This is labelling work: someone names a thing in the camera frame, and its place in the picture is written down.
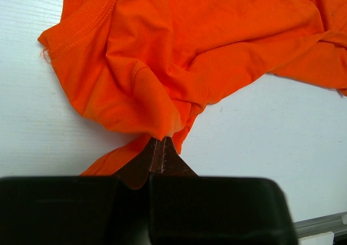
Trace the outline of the orange t-shirt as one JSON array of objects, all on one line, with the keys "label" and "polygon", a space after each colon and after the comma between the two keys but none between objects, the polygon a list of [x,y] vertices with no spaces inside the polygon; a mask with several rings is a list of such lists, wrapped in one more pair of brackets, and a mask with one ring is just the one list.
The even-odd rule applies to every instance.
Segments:
[{"label": "orange t-shirt", "polygon": [[206,106],[267,73],[346,94],[346,0],[63,0],[38,41],[82,117],[138,135],[86,176],[150,138],[180,149]]}]

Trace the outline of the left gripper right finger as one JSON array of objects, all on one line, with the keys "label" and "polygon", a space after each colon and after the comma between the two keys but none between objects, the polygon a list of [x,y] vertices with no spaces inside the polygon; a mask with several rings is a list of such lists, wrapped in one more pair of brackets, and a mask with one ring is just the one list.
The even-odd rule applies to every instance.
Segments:
[{"label": "left gripper right finger", "polygon": [[150,139],[152,244],[297,244],[286,198],[267,178],[197,176],[172,139]]}]

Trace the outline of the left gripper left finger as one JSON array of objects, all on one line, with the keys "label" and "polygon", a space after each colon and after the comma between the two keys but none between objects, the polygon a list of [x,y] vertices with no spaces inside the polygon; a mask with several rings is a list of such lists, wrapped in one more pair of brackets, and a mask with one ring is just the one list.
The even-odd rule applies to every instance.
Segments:
[{"label": "left gripper left finger", "polygon": [[150,139],[111,176],[3,177],[1,244],[150,244]]}]

